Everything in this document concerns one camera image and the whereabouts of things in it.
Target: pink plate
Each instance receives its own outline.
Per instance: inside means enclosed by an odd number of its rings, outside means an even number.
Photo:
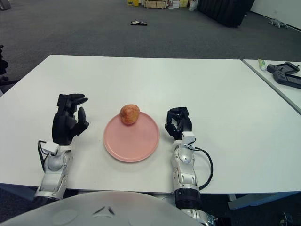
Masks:
[[[141,161],[156,150],[159,142],[159,128],[147,114],[140,112],[138,120],[125,125],[116,115],[104,130],[103,143],[116,159],[125,162]]]

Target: floor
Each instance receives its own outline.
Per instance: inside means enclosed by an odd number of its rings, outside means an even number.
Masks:
[[[273,27],[254,13],[239,28],[227,28],[198,11],[129,7],[125,0],[10,3],[12,9],[0,11],[0,41],[11,80],[24,77],[50,54],[301,61],[301,32]],[[130,26],[133,20],[148,26]],[[230,217],[233,226],[276,226],[284,211],[301,224],[301,194],[241,210],[229,210],[227,201],[225,195],[204,195],[204,210]],[[0,190],[0,222],[29,205]]]

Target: robotic arm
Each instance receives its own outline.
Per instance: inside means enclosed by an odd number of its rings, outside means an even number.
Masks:
[[[206,187],[213,176],[213,164],[205,150],[194,146],[196,141],[192,132],[192,124],[186,107],[177,107],[168,111],[165,129],[173,136],[174,155],[172,157],[173,184],[176,207],[205,226],[218,225],[218,219],[201,210],[200,189]],[[194,151],[203,151],[211,164],[211,175],[208,181],[198,186],[198,180],[194,171]]]
[[[45,175],[36,191],[36,198],[41,197],[52,201],[63,198],[68,170],[73,160],[71,153],[73,137],[80,135],[89,126],[82,107],[78,110],[78,122],[74,113],[77,105],[87,100],[83,94],[60,94],[57,102],[58,111],[52,124],[53,141],[38,141],[39,156]]]

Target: black controller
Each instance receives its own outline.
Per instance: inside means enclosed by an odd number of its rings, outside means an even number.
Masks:
[[[299,65],[295,66],[291,62],[285,62],[284,64],[280,65],[268,65],[267,66],[267,71],[270,73],[274,73],[276,71],[281,71],[283,73],[288,73],[288,74],[294,74],[299,71]]]
[[[282,71],[275,71],[273,77],[279,84],[301,89],[301,77],[283,73]]]

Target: apple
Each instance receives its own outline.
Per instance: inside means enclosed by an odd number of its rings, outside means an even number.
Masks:
[[[121,121],[126,124],[133,124],[139,117],[140,109],[137,105],[125,105],[120,110]]]

